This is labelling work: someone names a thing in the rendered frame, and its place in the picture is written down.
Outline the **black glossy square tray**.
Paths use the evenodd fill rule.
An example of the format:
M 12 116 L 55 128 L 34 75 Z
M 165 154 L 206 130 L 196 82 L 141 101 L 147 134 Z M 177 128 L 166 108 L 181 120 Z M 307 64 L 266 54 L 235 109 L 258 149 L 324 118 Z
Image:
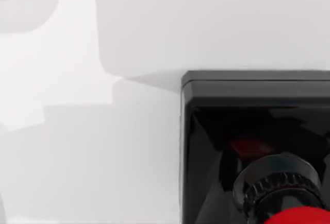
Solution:
M 180 143 L 180 224 L 246 224 L 234 181 L 280 153 L 316 169 L 329 209 L 291 208 L 266 224 L 330 224 L 330 71 L 189 71 Z

